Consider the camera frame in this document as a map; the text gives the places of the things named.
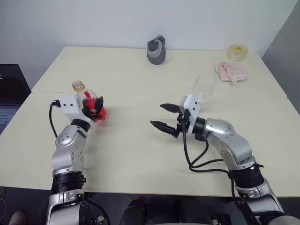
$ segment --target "floor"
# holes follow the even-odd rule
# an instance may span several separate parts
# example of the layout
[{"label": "floor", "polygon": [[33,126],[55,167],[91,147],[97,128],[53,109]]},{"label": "floor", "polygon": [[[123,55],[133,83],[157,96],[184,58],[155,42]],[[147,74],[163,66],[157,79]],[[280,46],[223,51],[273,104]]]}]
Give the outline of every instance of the floor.
[{"label": "floor", "polygon": [[[28,225],[41,225],[46,217],[46,207],[50,191],[6,188],[3,199],[7,202],[7,213],[0,221],[1,225],[8,225],[8,222],[15,211],[22,210],[28,217]],[[118,225],[124,210],[133,199],[140,196],[148,205],[148,224],[168,223],[174,220],[173,206],[178,198],[174,195],[136,195],[136,194],[112,194],[93,193],[90,199],[99,204],[108,214],[111,225]],[[196,197],[202,204],[216,213],[230,214],[232,225],[245,225],[243,215],[230,202],[230,198],[221,197]],[[300,198],[281,198],[285,212],[289,215],[300,218]],[[0,201],[0,217],[4,213],[4,202]],[[91,215],[98,215],[98,209],[90,206]]]}]

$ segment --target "bottle cap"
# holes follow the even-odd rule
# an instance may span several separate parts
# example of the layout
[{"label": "bottle cap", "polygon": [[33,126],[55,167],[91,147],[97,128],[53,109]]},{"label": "bottle cap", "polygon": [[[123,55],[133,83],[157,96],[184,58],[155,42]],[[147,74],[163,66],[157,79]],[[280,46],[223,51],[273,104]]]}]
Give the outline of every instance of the bottle cap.
[{"label": "bottle cap", "polygon": [[85,85],[81,81],[72,82],[72,87],[74,91],[81,91],[85,89]]}]

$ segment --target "tape roll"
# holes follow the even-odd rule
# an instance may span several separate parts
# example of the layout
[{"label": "tape roll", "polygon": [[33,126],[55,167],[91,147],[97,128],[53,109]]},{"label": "tape roll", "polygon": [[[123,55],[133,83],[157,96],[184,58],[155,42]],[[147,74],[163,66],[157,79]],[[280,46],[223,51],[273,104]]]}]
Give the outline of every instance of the tape roll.
[{"label": "tape roll", "polygon": [[227,57],[230,60],[240,62],[245,59],[248,49],[242,45],[232,45],[229,47]]}]

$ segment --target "gray wall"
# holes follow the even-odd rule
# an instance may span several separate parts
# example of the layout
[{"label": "gray wall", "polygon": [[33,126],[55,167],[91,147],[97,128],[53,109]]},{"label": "gray wall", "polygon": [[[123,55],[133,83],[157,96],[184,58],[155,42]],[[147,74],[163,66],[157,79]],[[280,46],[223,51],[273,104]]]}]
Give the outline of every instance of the gray wall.
[{"label": "gray wall", "polygon": [[262,60],[300,114],[300,1]]},{"label": "gray wall", "polygon": [[0,63],[32,88],[67,45],[145,48],[247,46],[263,55],[297,0],[0,0]]}]

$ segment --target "white wall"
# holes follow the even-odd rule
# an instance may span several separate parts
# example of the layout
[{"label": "white wall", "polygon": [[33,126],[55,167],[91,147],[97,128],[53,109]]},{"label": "white wall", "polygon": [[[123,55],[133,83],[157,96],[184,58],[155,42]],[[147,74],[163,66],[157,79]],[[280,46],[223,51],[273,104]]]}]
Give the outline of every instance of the white wall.
[{"label": "white wall", "polygon": [[0,63],[32,88],[66,45],[227,49],[263,55],[297,0],[0,0]]}]

